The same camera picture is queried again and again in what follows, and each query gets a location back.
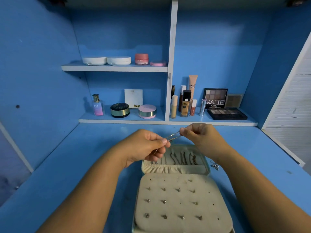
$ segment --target pink compact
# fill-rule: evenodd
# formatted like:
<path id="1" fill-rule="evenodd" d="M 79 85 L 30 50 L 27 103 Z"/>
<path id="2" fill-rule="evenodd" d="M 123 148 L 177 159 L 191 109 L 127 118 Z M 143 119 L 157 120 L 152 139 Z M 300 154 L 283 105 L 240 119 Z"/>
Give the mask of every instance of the pink compact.
<path id="1" fill-rule="evenodd" d="M 135 54 L 136 65 L 147 65 L 149 62 L 148 54 Z"/>
<path id="2" fill-rule="evenodd" d="M 151 66 L 166 66 L 166 61 L 151 61 Z"/>
<path id="3" fill-rule="evenodd" d="M 138 108 L 138 115 L 143 119 L 152 119 L 156 116 L 156 107 L 154 105 L 141 105 Z"/>

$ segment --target matte eyeshadow palette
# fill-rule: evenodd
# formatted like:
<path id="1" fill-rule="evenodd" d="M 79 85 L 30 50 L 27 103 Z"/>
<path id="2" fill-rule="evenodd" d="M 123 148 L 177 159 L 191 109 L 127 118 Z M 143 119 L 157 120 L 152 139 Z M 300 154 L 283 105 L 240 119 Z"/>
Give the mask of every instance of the matte eyeshadow palette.
<path id="1" fill-rule="evenodd" d="M 206 109 L 223 109 L 225 107 L 228 89 L 205 88 L 204 99 L 207 99 Z"/>
<path id="2" fill-rule="evenodd" d="M 214 120 L 247 120 L 247 116 L 236 108 L 208 109 L 207 111 Z"/>

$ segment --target jewelry box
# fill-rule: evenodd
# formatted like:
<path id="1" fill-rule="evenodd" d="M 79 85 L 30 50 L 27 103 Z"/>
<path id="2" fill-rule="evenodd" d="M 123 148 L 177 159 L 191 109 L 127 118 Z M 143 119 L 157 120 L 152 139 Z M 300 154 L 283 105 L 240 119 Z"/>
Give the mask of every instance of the jewelry box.
<path id="1" fill-rule="evenodd" d="M 171 145 L 157 163 L 143 161 L 142 172 L 133 233 L 234 233 L 206 158 L 194 145 Z"/>

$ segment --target white card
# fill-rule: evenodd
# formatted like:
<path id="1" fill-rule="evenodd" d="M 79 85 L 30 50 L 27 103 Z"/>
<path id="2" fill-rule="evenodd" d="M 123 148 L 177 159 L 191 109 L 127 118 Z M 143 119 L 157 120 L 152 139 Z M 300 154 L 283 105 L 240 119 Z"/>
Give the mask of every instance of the white card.
<path id="1" fill-rule="evenodd" d="M 124 89 L 124 99 L 130 109 L 138 109 L 142 105 L 142 90 Z"/>

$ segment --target blue desk surface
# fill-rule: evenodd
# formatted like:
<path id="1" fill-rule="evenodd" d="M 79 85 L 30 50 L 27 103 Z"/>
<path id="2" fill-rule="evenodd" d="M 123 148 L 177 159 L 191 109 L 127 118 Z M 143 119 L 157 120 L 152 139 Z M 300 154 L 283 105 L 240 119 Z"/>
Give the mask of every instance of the blue desk surface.
<path id="1" fill-rule="evenodd" d="M 137 129 L 166 137 L 176 125 L 80 123 L 0 208 L 1 233 L 33 233 L 73 190 L 88 168 L 112 145 Z M 256 127 L 216 126 L 225 140 L 253 163 L 277 188 L 311 215 L 311 177 Z M 189 143 L 184 137 L 176 143 Z M 122 171 L 104 232 L 131 232 L 141 163 Z M 252 232 L 226 173 L 211 176 L 232 216 L 235 231 Z"/>

